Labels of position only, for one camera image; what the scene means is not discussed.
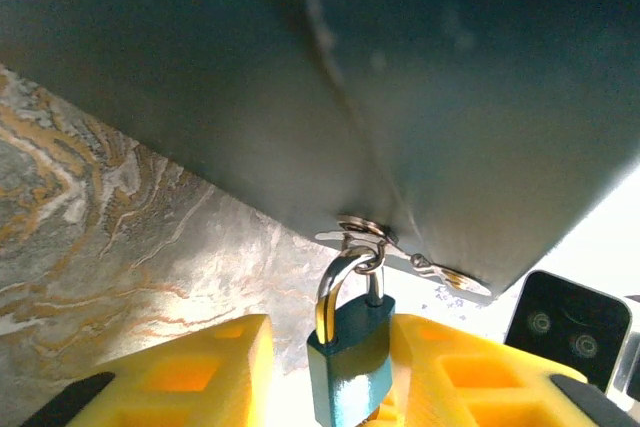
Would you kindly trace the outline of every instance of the yellow 3d-printed part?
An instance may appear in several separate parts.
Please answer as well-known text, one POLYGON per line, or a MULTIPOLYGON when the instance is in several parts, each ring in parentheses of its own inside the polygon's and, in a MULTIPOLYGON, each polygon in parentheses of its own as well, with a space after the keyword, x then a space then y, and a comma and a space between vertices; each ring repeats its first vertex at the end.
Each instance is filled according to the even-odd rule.
POLYGON ((413 315, 393 318, 393 387, 368 427, 591 427, 549 380, 580 373, 413 315))
POLYGON ((248 315, 98 366, 115 379, 69 427, 257 427, 273 342, 266 315, 248 315))

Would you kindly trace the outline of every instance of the padlock shackle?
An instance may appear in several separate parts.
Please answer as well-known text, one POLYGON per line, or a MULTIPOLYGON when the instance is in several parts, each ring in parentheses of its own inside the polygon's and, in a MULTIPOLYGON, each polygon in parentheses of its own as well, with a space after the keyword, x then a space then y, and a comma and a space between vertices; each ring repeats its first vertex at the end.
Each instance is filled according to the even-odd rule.
MULTIPOLYGON (((365 246, 348 247, 331 262, 325 271, 316 302, 316 335, 321 344, 330 344, 336 340, 336 301, 340 287, 351 271, 358 265, 371 262, 380 255, 374 249, 365 246)), ((378 306, 384 296, 384 277, 382 268, 366 274, 367 303, 378 306)))

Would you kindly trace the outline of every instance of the metal panel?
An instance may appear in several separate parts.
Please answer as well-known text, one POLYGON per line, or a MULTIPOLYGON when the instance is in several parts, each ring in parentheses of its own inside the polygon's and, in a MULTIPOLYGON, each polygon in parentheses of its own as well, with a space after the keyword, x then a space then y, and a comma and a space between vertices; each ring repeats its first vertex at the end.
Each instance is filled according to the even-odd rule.
POLYGON ((0 9, 21 74, 306 236, 370 218, 496 295, 640 153, 640 0, 0 9))

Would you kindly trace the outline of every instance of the padlock body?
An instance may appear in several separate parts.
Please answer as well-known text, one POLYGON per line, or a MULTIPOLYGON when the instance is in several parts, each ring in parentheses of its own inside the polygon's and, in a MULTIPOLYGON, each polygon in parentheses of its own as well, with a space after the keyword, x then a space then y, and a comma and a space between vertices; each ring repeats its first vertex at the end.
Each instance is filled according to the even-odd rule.
POLYGON ((390 336, 395 300, 371 307, 367 296, 337 309, 335 341, 307 339, 316 420, 323 427, 354 427, 371 415, 391 388, 390 336))

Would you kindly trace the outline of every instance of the teal padlock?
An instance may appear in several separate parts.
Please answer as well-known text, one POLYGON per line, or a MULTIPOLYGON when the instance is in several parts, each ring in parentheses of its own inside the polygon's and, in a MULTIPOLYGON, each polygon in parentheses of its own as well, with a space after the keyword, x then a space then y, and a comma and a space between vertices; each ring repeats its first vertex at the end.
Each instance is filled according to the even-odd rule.
POLYGON ((313 406, 323 427, 354 427, 391 389, 391 317, 382 266, 366 272, 368 291, 336 310, 342 282, 381 252, 349 247, 331 263, 318 288, 316 330, 307 339, 313 406))

